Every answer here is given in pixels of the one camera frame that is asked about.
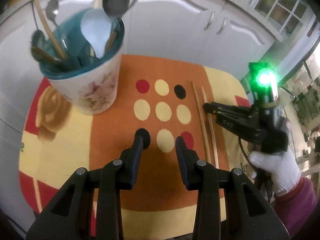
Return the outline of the right hand white glove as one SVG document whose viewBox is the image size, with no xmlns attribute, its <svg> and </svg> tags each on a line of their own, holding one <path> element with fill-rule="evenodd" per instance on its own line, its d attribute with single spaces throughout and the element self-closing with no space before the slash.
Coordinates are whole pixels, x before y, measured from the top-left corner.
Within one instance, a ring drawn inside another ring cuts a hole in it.
<svg viewBox="0 0 320 240">
<path fill-rule="evenodd" d="M 256 168 L 271 174 L 272 189 L 276 197 L 282 197 L 295 189 L 301 179 L 301 171 L 290 148 L 272 154 L 251 151 L 249 161 Z"/>
</svg>

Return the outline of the pink sleeved right forearm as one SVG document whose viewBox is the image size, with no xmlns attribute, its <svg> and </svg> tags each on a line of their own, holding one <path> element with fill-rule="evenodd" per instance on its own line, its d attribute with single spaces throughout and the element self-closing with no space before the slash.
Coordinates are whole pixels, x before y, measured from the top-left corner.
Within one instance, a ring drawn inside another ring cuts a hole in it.
<svg viewBox="0 0 320 240">
<path fill-rule="evenodd" d="M 275 197 L 274 210 L 292 238 L 306 223 L 316 205 L 311 180 L 301 177 L 287 194 Z"/>
</svg>

